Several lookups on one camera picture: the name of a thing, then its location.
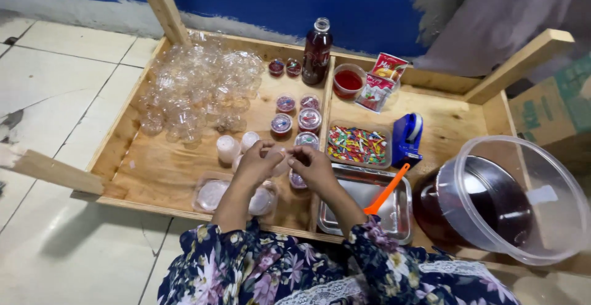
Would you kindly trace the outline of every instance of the orange spatula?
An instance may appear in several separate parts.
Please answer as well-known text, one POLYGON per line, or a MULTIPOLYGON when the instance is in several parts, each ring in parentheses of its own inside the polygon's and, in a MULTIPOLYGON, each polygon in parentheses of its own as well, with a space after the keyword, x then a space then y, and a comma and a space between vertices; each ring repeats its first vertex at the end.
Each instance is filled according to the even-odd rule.
POLYGON ((364 213, 373 215, 377 214, 382 204, 386 201, 390 193, 394 191, 396 186, 398 186, 398 183, 400 183, 400 180, 403 178, 404 174, 408 171, 408 169, 410 169, 410 164, 405 163, 402 169, 400 169, 400 171, 396 173, 396 176, 388 184, 386 189, 380 193, 375 202, 371 206, 364 209, 364 213))

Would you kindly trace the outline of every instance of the floral fabric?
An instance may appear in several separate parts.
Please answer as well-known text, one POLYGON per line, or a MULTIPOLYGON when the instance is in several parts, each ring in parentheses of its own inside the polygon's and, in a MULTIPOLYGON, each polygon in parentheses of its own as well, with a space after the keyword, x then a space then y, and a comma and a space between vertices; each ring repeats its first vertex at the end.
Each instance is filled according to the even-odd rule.
MULTIPOLYGON (((335 263, 295 237, 261 232, 256 219, 247 223, 245 231, 227 233, 221 233, 217 225, 201 225, 183 233, 180 244, 183 254, 174 259, 159 288, 158 302, 162 305, 270 305, 290 295, 290 301, 298 294, 309 299, 310 293, 322 290, 324 284, 352 288, 351 282, 359 280, 347 278, 355 271, 346 264, 335 263), (349 284, 338 282, 343 279, 349 284)), ((359 290, 340 293, 340 298, 326 292, 332 294, 326 304, 518 303, 485 268, 446 271, 432 263, 464 262, 427 253, 424 248, 399 247, 381 230, 377 216, 353 226, 343 245, 365 279, 361 286, 355 284, 359 290), (471 271, 479 273, 470 275, 471 271)))

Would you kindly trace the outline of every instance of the blue tape dispenser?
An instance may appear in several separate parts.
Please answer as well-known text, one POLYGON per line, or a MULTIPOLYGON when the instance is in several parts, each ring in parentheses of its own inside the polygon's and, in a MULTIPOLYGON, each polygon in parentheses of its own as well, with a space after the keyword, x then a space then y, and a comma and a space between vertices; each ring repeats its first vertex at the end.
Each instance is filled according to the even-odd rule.
POLYGON ((414 167, 423 156, 418 153, 418 145, 423 134, 423 117, 418 113, 407 113, 394 122, 392 130, 392 166, 401 168, 405 163, 414 167))

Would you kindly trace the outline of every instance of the stainless steel tray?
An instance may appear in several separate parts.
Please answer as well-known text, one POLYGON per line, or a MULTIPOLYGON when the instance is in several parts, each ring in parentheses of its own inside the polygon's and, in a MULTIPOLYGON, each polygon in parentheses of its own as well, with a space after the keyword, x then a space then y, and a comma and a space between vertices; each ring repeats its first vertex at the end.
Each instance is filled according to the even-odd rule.
MULTIPOLYGON (((339 183, 361 208, 369 206, 373 198, 380 194, 396 175, 386 171, 337 163, 333 163, 332 167, 339 183)), ((400 241, 400 245, 406 245, 412 241, 412 193, 406 178, 403 177, 382 204, 378 216, 382 218, 382 229, 400 241)), ((335 215, 324 202, 320 203, 317 224, 325 233, 343 235, 335 215)))

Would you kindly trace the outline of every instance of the red syrup bottle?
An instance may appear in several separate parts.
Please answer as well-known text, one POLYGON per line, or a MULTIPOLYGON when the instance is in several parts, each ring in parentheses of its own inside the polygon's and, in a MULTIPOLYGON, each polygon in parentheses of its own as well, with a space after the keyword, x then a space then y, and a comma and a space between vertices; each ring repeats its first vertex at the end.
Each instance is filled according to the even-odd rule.
POLYGON ((321 83, 329 68, 330 47, 333 44, 329 29, 329 19, 318 18, 314 22, 314 29, 310 29, 306 35, 301 79, 308 86, 321 83))

